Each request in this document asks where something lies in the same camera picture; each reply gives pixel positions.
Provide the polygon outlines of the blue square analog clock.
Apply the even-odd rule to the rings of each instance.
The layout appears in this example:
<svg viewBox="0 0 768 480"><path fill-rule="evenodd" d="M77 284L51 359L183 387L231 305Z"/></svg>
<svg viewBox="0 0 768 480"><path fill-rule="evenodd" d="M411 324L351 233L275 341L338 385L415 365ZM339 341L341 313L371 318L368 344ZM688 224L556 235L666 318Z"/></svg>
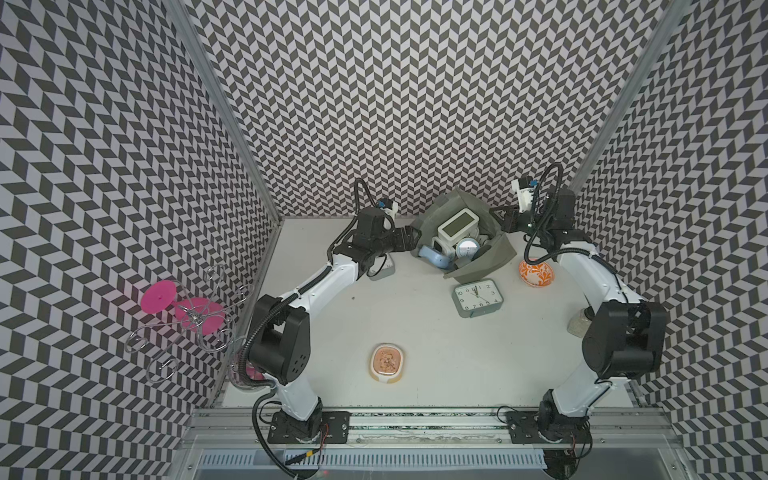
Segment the blue square analog clock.
<svg viewBox="0 0 768 480"><path fill-rule="evenodd" d="M456 268L455 260L450 255L439 252L427 245L423 245L420 248L418 256L443 271L452 271Z"/></svg>

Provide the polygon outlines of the white digital clock tall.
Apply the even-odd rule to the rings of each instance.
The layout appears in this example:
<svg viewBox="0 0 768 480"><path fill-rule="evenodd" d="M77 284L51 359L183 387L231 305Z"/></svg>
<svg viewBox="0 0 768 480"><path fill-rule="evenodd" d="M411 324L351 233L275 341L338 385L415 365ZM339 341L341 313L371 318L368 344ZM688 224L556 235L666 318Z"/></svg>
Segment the white digital clock tall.
<svg viewBox="0 0 768 480"><path fill-rule="evenodd" d="M431 248L448 257L456 256L458 243L465 238L479 236L479 217L469 208L464 208L443 222L432 237Z"/></svg>

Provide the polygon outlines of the blue twin-bell alarm clock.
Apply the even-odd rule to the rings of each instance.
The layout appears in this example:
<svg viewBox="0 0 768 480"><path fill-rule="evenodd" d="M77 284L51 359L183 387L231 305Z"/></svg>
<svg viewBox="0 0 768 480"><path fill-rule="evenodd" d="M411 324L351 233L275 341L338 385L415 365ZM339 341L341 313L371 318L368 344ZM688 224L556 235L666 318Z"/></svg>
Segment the blue twin-bell alarm clock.
<svg viewBox="0 0 768 480"><path fill-rule="evenodd" d="M457 260L471 261L481 248L480 242L472 237L465 237L455 245L455 256Z"/></svg>

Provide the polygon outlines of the green rectangular analog clock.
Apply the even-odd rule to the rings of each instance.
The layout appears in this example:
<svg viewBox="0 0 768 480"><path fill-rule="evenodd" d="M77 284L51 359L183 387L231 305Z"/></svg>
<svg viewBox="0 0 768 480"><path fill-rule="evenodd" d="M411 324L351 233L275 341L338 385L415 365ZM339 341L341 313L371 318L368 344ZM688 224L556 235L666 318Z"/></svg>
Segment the green rectangular analog clock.
<svg viewBox="0 0 768 480"><path fill-rule="evenodd" d="M501 309L504 297L493 279L487 278L456 286L451 292L462 318L484 316Z"/></svg>

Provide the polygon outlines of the orange oval cartoon clock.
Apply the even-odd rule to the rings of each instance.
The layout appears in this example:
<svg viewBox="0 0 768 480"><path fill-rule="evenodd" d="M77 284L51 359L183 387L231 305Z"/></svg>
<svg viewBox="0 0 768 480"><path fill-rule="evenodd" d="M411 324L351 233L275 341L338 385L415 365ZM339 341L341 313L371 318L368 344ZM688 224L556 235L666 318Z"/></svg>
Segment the orange oval cartoon clock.
<svg viewBox="0 0 768 480"><path fill-rule="evenodd" d="M369 374L379 383L395 383L402 377L404 362L405 354L400 347L394 344L379 344L371 354Z"/></svg>

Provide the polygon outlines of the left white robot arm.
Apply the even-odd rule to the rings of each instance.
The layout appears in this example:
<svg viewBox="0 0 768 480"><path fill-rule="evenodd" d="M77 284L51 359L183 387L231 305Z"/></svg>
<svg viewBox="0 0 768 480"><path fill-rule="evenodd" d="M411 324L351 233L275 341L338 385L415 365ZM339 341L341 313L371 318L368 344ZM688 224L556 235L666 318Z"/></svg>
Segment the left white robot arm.
<svg viewBox="0 0 768 480"><path fill-rule="evenodd" d="M309 422L322 409L320 397L302 377L311 355L311 319L379 258L412 251L420 238L418 228L398 227L380 208L361 209L331 242L326 263L314 276L280 297L257 300L237 361L242 383L267 388L289 418Z"/></svg>

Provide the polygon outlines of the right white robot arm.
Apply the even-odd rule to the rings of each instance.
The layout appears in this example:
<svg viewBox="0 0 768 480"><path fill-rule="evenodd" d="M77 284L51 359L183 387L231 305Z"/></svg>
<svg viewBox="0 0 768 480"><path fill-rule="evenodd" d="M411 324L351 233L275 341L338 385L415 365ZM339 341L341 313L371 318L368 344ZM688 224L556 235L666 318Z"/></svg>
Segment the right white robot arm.
<svg viewBox="0 0 768 480"><path fill-rule="evenodd" d="M513 187L517 204L490 213L507 233L528 239L523 262L555 261L578 284L587 301L590 324L582 338L583 360L539 404L537 428L554 435L586 424L589 413L611 390L659 369L670 319L660 303L644 299L619 278L584 231L574 226L575 195L538 182Z"/></svg>

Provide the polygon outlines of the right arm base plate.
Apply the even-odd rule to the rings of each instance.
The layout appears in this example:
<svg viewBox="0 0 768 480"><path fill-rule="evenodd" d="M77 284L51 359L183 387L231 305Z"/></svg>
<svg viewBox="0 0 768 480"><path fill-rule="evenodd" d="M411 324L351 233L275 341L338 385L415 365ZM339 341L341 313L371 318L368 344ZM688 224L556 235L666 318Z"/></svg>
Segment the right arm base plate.
<svg viewBox="0 0 768 480"><path fill-rule="evenodd" d="M538 412L508 410L503 419L513 444L555 446L590 445L592 434L587 417L567 417L554 414L541 419Z"/></svg>

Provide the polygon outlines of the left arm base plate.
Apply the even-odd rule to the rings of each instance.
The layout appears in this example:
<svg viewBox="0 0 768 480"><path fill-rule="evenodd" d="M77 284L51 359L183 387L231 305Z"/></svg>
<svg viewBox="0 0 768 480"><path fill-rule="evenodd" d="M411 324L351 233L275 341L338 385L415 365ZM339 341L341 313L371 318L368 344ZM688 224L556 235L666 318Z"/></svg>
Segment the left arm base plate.
<svg viewBox="0 0 768 480"><path fill-rule="evenodd" d="M273 415L268 430L269 444L346 444L351 413L335 410L315 412L307 420L298 420L280 410Z"/></svg>

